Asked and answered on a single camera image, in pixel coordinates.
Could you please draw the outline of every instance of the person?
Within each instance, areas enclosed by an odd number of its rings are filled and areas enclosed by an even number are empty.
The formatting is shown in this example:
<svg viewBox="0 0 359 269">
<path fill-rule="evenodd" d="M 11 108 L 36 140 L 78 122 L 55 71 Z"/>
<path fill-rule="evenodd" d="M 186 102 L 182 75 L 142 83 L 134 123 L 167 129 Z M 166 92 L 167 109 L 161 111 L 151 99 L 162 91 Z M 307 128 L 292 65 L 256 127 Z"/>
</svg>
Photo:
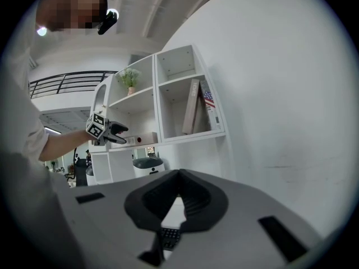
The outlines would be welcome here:
<svg viewBox="0 0 359 269">
<path fill-rule="evenodd" d="M 107 0 L 37 0 L 22 18 L 3 53 L 2 74 L 14 79 L 28 95 L 30 47 L 35 31 L 41 27 L 50 31 L 90 28 L 104 21 L 106 14 Z M 90 140 L 95 138 L 85 130 L 49 136 L 38 120 L 26 140 L 23 155 L 30 160 L 53 160 Z"/>
<path fill-rule="evenodd" d="M 73 160 L 74 161 L 74 163 L 76 164 L 77 163 L 77 161 L 79 160 L 80 158 L 79 158 L 79 155 L 78 154 L 76 154 L 75 155 L 75 159 Z"/>
<path fill-rule="evenodd" d="M 86 150 L 86 166 L 90 166 L 92 164 L 92 161 L 91 161 L 91 153 L 89 150 Z"/>
</svg>

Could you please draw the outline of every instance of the white t-shirt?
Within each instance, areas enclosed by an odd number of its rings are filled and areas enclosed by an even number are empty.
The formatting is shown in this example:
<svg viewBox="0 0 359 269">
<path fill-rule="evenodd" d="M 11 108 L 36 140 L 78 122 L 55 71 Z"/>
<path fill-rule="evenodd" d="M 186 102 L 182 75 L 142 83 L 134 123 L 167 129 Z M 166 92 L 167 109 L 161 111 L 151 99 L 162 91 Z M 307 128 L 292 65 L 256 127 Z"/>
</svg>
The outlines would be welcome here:
<svg viewBox="0 0 359 269">
<path fill-rule="evenodd" d="M 29 98 L 30 47 L 36 32 L 36 9 L 37 4 L 24 14 L 1 57 L 3 74 L 14 79 Z M 38 160 L 48 137 L 49 134 L 38 120 L 26 140 L 23 155 Z"/>
</svg>

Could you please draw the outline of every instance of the black recessed slot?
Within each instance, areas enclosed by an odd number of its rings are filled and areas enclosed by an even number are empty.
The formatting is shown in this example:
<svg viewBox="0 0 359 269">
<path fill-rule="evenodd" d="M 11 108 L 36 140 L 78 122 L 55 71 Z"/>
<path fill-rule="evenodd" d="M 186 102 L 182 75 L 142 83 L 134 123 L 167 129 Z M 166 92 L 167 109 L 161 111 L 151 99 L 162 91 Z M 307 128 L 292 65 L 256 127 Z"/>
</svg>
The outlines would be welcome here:
<svg viewBox="0 0 359 269">
<path fill-rule="evenodd" d="M 103 195 L 102 193 L 96 192 L 96 193 L 92 193 L 92 194 L 88 194 L 88 195 L 77 196 L 76 199 L 79 204 L 82 204 L 82 203 L 98 200 L 103 197 L 105 197 L 105 195 Z"/>
<path fill-rule="evenodd" d="M 274 216 L 263 217 L 258 219 L 258 222 L 288 262 L 307 252 L 307 249 Z"/>
</svg>

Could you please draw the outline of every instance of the ceiling light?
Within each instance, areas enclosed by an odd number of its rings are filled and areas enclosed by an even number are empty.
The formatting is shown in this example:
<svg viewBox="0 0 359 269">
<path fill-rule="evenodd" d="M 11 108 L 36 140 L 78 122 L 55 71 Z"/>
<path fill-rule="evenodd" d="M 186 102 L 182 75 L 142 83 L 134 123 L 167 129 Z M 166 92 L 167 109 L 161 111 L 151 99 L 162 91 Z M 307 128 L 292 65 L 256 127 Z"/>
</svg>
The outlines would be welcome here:
<svg viewBox="0 0 359 269">
<path fill-rule="evenodd" d="M 113 13 L 116 13 L 116 15 L 117 15 L 117 19 L 119 18 L 119 14 L 118 14 L 118 11 L 117 11 L 116 9 L 109 9 L 109 10 L 107 10 L 106 15 L 108 14 L 108 12 L 113 12 Z"/>
<path fill-rule="evenodd" d="M 40 36 L 45 36 L 46 35 L 46 32 L 47 32 L 47 29 L 45 27 L 41 27 L 39 30 L 38 30 L 38 34 Z"/>
<path fill-rule="evenodd" d="M 46 129 L 47 131 L 53 132 L 53 133 L 55 133 L 55 134 L 57 134 L 57 135 L 61 135 L 61 132 L 55 131 L 55 130 L 52 129 L 52 128 L 45 127 L 45 129 Z"/>
</svg>

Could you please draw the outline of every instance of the white bookshelf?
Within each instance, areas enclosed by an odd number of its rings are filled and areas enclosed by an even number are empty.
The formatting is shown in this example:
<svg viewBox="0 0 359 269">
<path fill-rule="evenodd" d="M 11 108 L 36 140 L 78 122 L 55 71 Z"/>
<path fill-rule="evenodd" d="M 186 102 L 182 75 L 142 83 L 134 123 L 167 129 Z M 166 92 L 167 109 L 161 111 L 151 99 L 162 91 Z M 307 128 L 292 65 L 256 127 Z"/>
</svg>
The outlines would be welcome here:
<svg viewBox="0 0 359 269">
<path fill-rule="evenodd" d="M 141 146 L 121 146 L 109 142 L 101 147 L 90 145 L 90 151 L 97 152 L 93 155 L 96 181 L 108 183 L 134 178 L 132 150 L 145 147 L 155 147 L 156 152 L 161 149 L 160 157 L 162 154 L 166 156 L 167 167 L 172 167 L 172 164 L 193 169 L 193 161 L 181 159 L 179 164 L 175 161 L 176 154 L 170 153 L 176 152 L 176 149 L 185 150 L 190 156 L 199 156 L 203 162 L 206 156 L 191 151 L 198 151 L 199 145 L 210 145 L 216 151 L 211 155 L 209 164 L 195 166 L 195 169 L 202 168 L 205 172 L 210 163 L 214 162 L 216 167 L 223 165 L 225 170 L 229 170 L 229 165 L 232 164 L 231 143 L 227 137 L 222 107 L 206 66 L 195 47 L 187 45 L 159 52 L 129 65 L 128 68 L 141 72 L 136 92 L 127 96 L 128 90 L 122 81 L 119 81 L 116 75 L 111 75 L 96 87 L 91 113 L 100 112 L 110 120 L 125 124 L 129 131 L 122 133 L 122 137 L 155 132 L 158 142 Z M 205 80 L 208 83 L 218 113 L 220 129 L 194 134 L 182 133 L 193 79 Z"/>
</svg>

